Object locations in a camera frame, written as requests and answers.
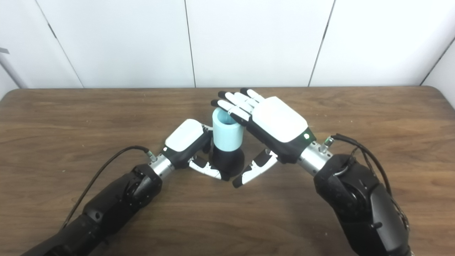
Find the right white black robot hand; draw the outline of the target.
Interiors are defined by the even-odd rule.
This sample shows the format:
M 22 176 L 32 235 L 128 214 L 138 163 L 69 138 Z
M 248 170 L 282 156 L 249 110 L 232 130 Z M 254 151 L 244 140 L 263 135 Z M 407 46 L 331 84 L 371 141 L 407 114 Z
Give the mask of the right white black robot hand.
M 218 93 L 219 107 L 266 146 L 232 182 L 239 188 L 277 162 L 300 164 L 303 152 L 316 140 L 307 121 L 278 97 L 265 98 L 253 89 Z

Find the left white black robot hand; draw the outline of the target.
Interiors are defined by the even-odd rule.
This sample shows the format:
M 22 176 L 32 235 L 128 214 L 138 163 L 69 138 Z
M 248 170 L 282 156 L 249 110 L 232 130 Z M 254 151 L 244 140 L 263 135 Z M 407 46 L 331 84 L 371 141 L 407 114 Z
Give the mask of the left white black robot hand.
M 212 138 L 212 127 L 194 119 L 187 119 L 165 140 L 157 160 L 150 163 L 150 166 L 161 178 L 168 176 L 174 170 L 190 167 L 218 180 L 229 181 L 228 175 L 197 156 L 199 151 L 209 153 Z

